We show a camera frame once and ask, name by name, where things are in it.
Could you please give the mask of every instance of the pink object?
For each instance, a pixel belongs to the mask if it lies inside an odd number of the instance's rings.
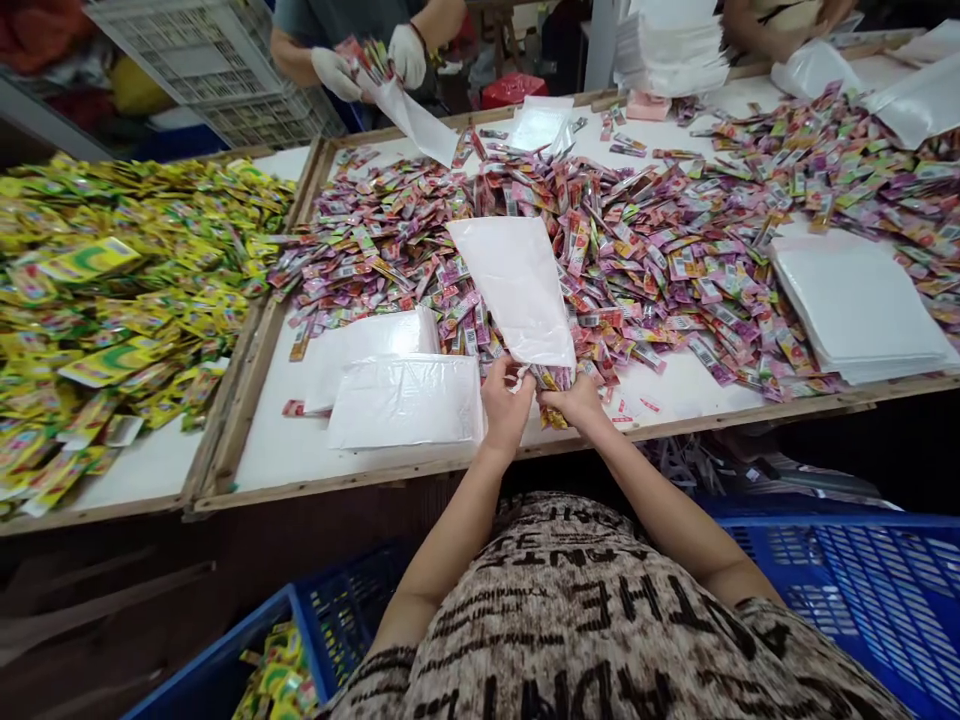
[[[631,120],[655,120],[663,122],[670,112],[670,101],[656,95],[647,95],[631,90],[627,98],[627,117]]]

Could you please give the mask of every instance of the blue plastic crate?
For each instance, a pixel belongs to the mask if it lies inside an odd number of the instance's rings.
[[[321,702],[343,687],[367,654],[408,561],[403,549],[391,545],[296,584],[303,614],[313,620],[308,633]]]
[[[802,495],[701,504],[918,717],[960,718],[960,519]]]
[[[389,545],[284,586],[123,720],[229,719],[254,670],[240,660],[240,653],[259,651],[273,626],[291,618],[300,629],[317,695],[326,702],[370,647],[407,560],[403,550]]]
[[[230,718],[243,697],[254,667],[240,660],[244,650],[259,651],[274,625],[293,618],[306,638],[312,618],[303,614],[293,585],[284,586],[240,624],[198,655],[180,672],[154,690],[123,720],[208,720]],[[316,653],[304,642],[307,663],[319,673]]]

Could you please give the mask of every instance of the shirt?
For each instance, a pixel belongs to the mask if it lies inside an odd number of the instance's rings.
[[[333,48],[351,35],[389,43],[393,29],[409,22],[411,4],[404,0],[277,0],[273,24],[304,47]]]
[[[911,717],[796,614],[727,608],[605,505],[501,507],[419,647],[366,658],[324,716]]]

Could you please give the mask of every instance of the hand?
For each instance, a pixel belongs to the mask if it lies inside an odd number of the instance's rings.
[[[508,453],[511,458],[520,447],[520,438],[530,417],[530,405],[537,387],[537,381],[527,373],[520,389],[512,393],[510,389],[516,385],[516,380],[508,380],[507,374],[515,376],[517,367],[509,355],[501,355],[493,363],[480,390],[490,426],[483,444]]]
[[[426,48],[416,30],[409,25],[397,25],[388,54],[404,87],[416,90],[423,84],[427,74]]]
[[[797,28],[795,30],[768,30],[767,45],[770,59],[786,63],[790,57],[811,38],[818,37],[821,25]]]
[[[610,419],[600,405],[597,385],[588,375],[581,373],[573,387],[566,392],[541,391],[537,396],[541,405],[556,408],[580,434],[609,423]]]
[[[360,86],[350,77],[350,63],[328,48],[310,51],[313,70],[323,86],[344,102],[356,102],[363,95]]]

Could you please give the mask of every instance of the wooden table frame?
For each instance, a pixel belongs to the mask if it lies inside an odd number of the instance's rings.
[[[856,48],[845,53],[848,58],[869,57],[882,51],[884,48]],[[747,67],[737,68],[731,79],[753,77],[769,72],[769,64],[760,63]],[[582,93],[574,97],[575,106],[590,105],[594,111],[603,110],[620,102],[613,90],[603,90],[592,93]],[[449,127],[462,129],[471,124],[481,124],[506,120],[513,116],[514,108],[499,108],[484,112],[467,113],[455,117],[445,118],[443,122]],[[326,182],[336,154],[345,148],[356,148],[362,145],[395,140],[403,137],[396,128],[376,130],[360,133],[346,138],[326,140],[319,146],[314,146],[307,169],[303,177],[305,184],[300,188],[303,197],[298,200],[299,214],[297,223],[305,223],[310,218],[312,200]],[[395,468],[355,473],[338,477],[324,478],[308,482],[294,482],[272,488],[262,488],[241,493],[233,493],[234,478],[240,464],[244,445],[247,440],[250,426],[260,401],[260,393],[266,380],[280,329],[286,315],[286,303],[269,301],[260,318],[252,341],[246,348],[247,357],[237,367],[242,367],[242,375],[237,381],[229,410],[226,426],[224,427],[221,442],[216,448],[213,461],[198,487],[194,498],[194,510],[207,512],[217,509],[252,505],[271,500],[298,497],[315,493],[331,492],[348,487],[377,485],[391,483],[397,480],[434,475],[438,473],[462,470],[469,461],[438,460],[416,464],[407,464]],[[867,385],[838,395],[806,398],[791,403],[770,404],[749,410],[727,412],[716,415],[679,420],[669,423],[642,427],[625,433],[631,441],[649,440],[681,433],[703,432],[718,428],[744,425],[763,421],[782,421],[784,419],[802,419],[816,417],[820,414],[836,414],[837,412],[856,412],[868,410],[875,403],[884,400],[923,395],[926,393],[943,392],[960,388],[960,376],[947,377],[912,377],[901,381],[877,383]],[[561,440],[520,448],[517,459],[541,457],[559,453],[581,450],[589,447],[581,438]]]

